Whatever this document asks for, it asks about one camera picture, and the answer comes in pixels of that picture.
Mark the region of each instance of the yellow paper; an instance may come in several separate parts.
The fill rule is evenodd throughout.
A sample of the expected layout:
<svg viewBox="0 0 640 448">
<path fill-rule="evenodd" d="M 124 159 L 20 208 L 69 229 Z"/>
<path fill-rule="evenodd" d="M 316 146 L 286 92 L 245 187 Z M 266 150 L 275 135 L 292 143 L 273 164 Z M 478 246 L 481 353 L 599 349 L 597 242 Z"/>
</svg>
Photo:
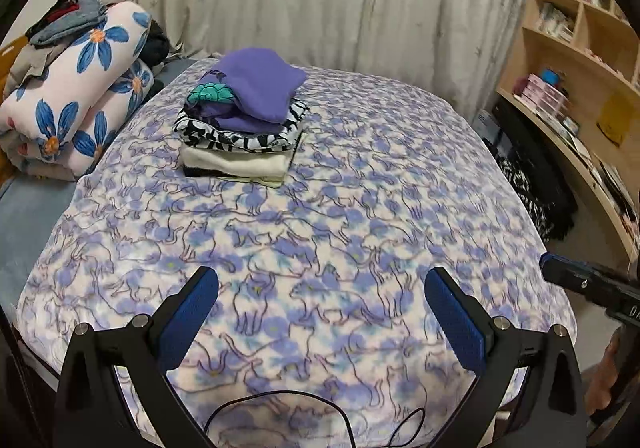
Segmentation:
<svg viewBox="0 0 640 448">
<path fill-rule="evenodd" d="M 629 132 L 635 112 L 633 105 L 622 94 L 615 92 L 602 107 L 598 128 L 609 141 L 619 147 Z"/>
</svg>

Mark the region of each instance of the black cable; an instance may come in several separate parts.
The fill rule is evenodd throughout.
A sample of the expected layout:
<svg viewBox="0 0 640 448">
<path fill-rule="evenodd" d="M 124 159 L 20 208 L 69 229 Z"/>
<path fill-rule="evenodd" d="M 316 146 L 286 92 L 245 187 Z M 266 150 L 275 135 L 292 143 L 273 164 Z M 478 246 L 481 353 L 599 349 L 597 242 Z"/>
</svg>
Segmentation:
<svg viewBox="0 0 640 448">
<path fill-rule="evenodd" d="M 332 406 L 338 412 L 338 414 L 340 414 L 342 416 L 342 418 L 344 419 L 344 424 L 347 427 L 347 434 L 349 435 L 349 441 L 351 443 L 351 448 L 357 448 L 356 439 L 353 436 L 353 430 L 351 430 L 351 424 L 349 423 L 349 418 L 344 413 L 344 411 L 338 405 L 336 405 L 335 403 L 332 403 L 331 401 L 328 401 L 327 399 L 321 398 L 320 396 L 316 396 L 314 394 L 309 394 L 308 392 L 302 392 L 300 390 L 270 390 L 269 392 L 262 392 L 260 394 L 253 394 L 252 396 L 245 396 L 244 398 L 234 399 L 233 401 L 226 402 L 225 404 L 217 407 L 217 409 L 215 409 L 213 411 L 213 414 L 211 414 L 209 416 L 209 418 L 207 419 L 207 422 L 204 425 L 204 433 L 207 436 L 209 436 L 209 426 L 211 425 L 211 421 L 213 421 L 213 418 L 215 418 L 220 412 L 222 412 L 222 410 L 224 410 L 228 406 L 232 406 L 233 404 L 238 404 L 238 403 L 242 403 L 242 402 L 245 402 L 245 401 L 250 401 L 251 399 L 265 398 L 266 396 L 274 396 L 274 395 L 277 395 L 277 394 L 295 394 L 297 396 L 305 396 L 305 398 L 317 399 L 318 401 L 321 401 L 324 404 L 328 404 L 329 406 Z M 416 428 L 416 430 L 415 430 L 414 436 L 411 437 L 411 439 L 409 439 L 404 444 L 399 444 L 399 445 L 394 445 L 393 446 L 391 444 L 391 442 L 393 441 L 394 437 L 398 434 L 398 432 L 404 426 L 404 424 L 407 421 L 409 421 L 412 417 L 414 417 L 414 415 L 418 414 L 418 412 L 422 412 L 422 418 L 420 420 L 420 425 L 418 425 L 418 428 Z M 418 437 L 418 434 L 420 433 L 420 429 L 422 428 L 422 425 L 424 425 L 425 418 L 426 418 L 426 412 L 425 412 L 424 408 L 416 408 L 411 414 L 409 414 L 407 417 L 405 417 L 401 421 L 401 423 L 396 427 L 396 429 L 391 434 L 391 437 L 389 438 L 389 443 L 386 444 L 386 446 L 376 446 L 376 447 L 372 447 L 372 448 L 404 448 L 408 444 L 412 443 L 413 440 L 416 437 Z"/>
</svg>

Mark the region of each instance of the metal screw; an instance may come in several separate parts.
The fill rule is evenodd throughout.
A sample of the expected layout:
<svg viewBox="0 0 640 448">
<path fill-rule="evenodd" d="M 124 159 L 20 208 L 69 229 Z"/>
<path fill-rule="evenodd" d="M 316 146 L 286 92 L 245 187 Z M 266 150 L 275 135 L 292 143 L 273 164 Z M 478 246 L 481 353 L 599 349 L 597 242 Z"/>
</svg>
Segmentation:
<svg viewBox="0 0 640 448">
<path fill-rule="evenodd" d="M 501 331 L 504 331 L 511 327 L 511 322 L 504 316 L 496 316 L 494 318 L 494 325 Z"/>
<path fill-rule="evenodd" d="M 144 327 L 149 323 L 149 317 L 146 314 L 136 314 L 131 320 L 133 327 Z"/>
<path fill-rule="evenodd" d="M 557 323 L 556 325 L 554 325 L 554 333 L 556 333 L 561 338 L 564 338 L 565 336 L 568 336 L 569 331 L 564 325 Z"/>
<path fill-rule="evenodd" d="M 77 334 L 78 336 L 82 336 L 88 330 L 89 330 L 89 324 L 82 322 L 76 325 L 76 328 L 74 329 L 74 334 Z"/>
</svg>

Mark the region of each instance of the cat print bedspread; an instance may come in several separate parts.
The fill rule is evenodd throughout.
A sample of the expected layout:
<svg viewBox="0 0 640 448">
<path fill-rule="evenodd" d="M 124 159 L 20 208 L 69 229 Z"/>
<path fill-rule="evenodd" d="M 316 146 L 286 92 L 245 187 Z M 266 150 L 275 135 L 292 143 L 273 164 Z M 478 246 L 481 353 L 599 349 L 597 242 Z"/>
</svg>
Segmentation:
<svg viewBox="0 0 640 448">
<path fill-rule="evenodd" d="M 357 446 L 417 446 L 473 379 L 425 302 L 429 269 L 444 266 L 492 316 L 543 331 L 562 323 L 575 338 L 524 206 L 467 123 L 422 89 L 305 68 L 307 135 L 284 186 L 185 178 L 172 125 L 214 62 L 142 107 L 52 231 L 18 304 L 22 337 L 51 367 L 78 322 L 124 326 L 211 266 L 220 296 L 168 374 L 197 423 L 233 399 L 299 390 L 339 406 Z M 337 410 L 300 395 L 228 407 L 207 433 L 218 446 L 348 446 Z"/>
</svg>

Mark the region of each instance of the blue denim garment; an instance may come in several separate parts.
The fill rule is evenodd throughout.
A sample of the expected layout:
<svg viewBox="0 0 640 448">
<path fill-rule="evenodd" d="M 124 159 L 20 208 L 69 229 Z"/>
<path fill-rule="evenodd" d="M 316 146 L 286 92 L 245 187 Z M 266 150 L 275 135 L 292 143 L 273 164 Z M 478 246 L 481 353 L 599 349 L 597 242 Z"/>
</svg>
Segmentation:
<svg viewBox="0 0 640 448">
<path fill-rule="evenodd" d="M 92 28 L 106 20 L 106 6 L 99 0 L 78 0 L 79 8 L 75 12 L 63 15 L 37 32 L 30 44 L 34 46 L 50 46 L 60 38 Z"/>
</svg>

